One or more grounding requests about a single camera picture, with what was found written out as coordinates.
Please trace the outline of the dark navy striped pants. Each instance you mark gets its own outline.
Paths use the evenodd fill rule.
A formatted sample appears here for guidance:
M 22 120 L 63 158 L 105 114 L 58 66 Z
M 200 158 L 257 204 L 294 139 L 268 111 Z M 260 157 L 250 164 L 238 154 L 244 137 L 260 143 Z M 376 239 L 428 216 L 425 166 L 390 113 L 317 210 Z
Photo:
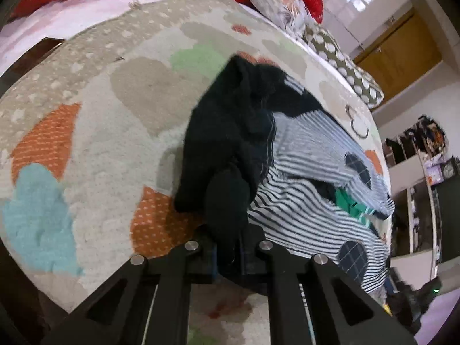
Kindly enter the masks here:
M 373 226 L 394 212 L 384 176 L 321 103 L 276 66 L 233 56 L 193 109 L 176 211 L 219 235 L 248 223 L 292 254 L 324 254 L 366 292 L 389 273 Z

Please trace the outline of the cluttered white shelf unit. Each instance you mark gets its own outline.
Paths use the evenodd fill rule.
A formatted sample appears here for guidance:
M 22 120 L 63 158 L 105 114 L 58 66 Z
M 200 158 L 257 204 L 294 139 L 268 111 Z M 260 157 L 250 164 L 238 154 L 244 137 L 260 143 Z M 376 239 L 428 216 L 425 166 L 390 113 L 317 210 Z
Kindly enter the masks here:
M 387 138 L 382 147 L 396 204 L 391 255 L 432 251 L 435 261 L 440 262 L 442 218 L 436 187 L 447 181 L 440 165 L 454 157 L 448 157 L 444 129 L 433 118 L 422 115 L 413 126 Z M 459 172 L 459 159 L 454 158 Z

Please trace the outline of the small black clock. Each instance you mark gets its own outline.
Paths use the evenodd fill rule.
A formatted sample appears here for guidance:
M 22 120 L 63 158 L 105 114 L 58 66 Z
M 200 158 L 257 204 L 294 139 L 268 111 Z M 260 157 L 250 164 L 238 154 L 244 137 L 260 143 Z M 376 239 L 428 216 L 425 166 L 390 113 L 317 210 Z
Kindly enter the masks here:
M 452 157 L 450 160 L 446 161 L 440 166 L 441 166 L 441 172 L 442 172 L 444 180 L 453 178 L 459 173 L 456 159 L 454 157 Z

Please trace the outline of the heart patterned bed quilt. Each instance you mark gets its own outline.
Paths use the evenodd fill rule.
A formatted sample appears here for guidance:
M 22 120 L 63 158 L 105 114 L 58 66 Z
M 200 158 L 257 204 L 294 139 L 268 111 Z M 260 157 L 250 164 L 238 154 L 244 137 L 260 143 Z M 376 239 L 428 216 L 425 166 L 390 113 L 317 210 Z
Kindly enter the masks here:
M 305 41 L 233 0 L 161 0 L 66 39 L 1 99 L 1 239 L 73 311 L 129 256 L 166 255 L 186 126 L 232 55 L 299 80 L 388 180 L 367 105 Z

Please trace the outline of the wooden door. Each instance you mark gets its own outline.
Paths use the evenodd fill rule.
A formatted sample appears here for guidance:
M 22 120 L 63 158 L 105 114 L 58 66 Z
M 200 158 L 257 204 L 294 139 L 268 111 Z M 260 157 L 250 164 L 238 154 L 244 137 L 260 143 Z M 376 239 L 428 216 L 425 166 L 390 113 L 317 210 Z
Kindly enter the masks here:
M 410 9 L 354 59 L 384 92 L 384 101 L 424 76 L 442 54 L 423 18 Z

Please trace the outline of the olive white dotted pillow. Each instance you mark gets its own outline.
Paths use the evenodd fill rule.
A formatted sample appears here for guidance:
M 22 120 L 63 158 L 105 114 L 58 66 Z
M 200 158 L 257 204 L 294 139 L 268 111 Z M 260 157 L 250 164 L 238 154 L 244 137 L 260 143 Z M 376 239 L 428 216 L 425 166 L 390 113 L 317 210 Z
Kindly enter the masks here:
M 377 81 L 340 49 L 338 42 L 328 30 L 314 23 L 306 27 L 303 39 L 313 51 L 341 74 L 369 109 L 375 108 L 383 101 L 384 92 Z

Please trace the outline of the grey floral pillow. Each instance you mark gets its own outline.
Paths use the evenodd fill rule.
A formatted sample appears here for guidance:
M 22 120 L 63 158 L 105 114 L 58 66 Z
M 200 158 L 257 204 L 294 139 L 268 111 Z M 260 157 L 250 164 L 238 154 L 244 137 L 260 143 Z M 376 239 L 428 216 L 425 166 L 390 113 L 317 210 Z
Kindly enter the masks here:
M 303 38 L 317 23 L 303 0 L 250 0 L 255 8 L 274 25 L 294 38 Z

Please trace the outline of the glossy white wardrobe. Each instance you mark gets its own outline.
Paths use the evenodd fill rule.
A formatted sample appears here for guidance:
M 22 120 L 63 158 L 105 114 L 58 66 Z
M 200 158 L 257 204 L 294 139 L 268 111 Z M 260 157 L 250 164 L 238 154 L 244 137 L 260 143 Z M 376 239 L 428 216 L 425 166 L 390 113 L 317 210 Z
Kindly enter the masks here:
M 323 0 L 323 26 L 354 57 L 382 34 L 410 0 Z

